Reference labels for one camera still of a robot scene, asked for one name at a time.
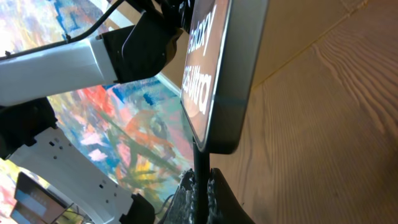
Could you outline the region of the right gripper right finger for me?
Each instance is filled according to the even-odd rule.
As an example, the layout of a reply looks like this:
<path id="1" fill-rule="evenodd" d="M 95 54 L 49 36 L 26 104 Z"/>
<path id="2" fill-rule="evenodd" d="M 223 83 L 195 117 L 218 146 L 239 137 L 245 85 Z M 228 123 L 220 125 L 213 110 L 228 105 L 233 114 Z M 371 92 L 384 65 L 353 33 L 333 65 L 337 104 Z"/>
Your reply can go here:
<path id="1" fill-rule="evenodd" d="M 211 169 L 207 195 L 208 224 L 254 224 L 218 168 Z"/>

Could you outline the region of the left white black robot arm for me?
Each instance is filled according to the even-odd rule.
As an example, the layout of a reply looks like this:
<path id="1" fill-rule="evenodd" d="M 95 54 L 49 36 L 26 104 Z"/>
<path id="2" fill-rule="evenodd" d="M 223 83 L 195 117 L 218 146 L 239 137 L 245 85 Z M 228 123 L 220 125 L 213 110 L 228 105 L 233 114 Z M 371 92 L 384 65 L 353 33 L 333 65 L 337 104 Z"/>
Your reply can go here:
<path id="1" fill-rule="evenodd" d="M 174 58 L 182 26 L 162 1 L 131 1 L 141 18 L 1 58 L 1 158 L 44 178 L 95 223 L 153 223 L 155 210 L 89 161 L 57 126 L 49 96 L 156 76 Z"/>

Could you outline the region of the dark monitor screen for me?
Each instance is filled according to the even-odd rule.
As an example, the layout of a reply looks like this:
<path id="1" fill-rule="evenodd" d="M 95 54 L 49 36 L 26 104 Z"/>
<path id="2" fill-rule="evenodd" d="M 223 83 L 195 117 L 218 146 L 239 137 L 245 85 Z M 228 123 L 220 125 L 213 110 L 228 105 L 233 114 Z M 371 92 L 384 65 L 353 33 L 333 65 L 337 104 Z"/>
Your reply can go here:
<path id="1" fill-rule="evenodd" d="M 53 223 L 68 208 L 61 200 L 28 175 L 20 172 L 10 217 L 19 224 Z"/>

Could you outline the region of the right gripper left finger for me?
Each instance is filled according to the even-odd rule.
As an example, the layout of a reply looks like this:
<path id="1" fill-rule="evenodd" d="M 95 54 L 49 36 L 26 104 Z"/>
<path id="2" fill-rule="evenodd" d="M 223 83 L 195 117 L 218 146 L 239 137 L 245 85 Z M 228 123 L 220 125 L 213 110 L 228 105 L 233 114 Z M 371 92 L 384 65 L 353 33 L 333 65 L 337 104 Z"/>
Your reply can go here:
<path id="1" fill-rule="evenodd" d="M 192 169 L 181 173 L 181 181 L 172 202 L 162 218 L 163 224 L 193 224 L 195 222 L 197 185 Z"/>

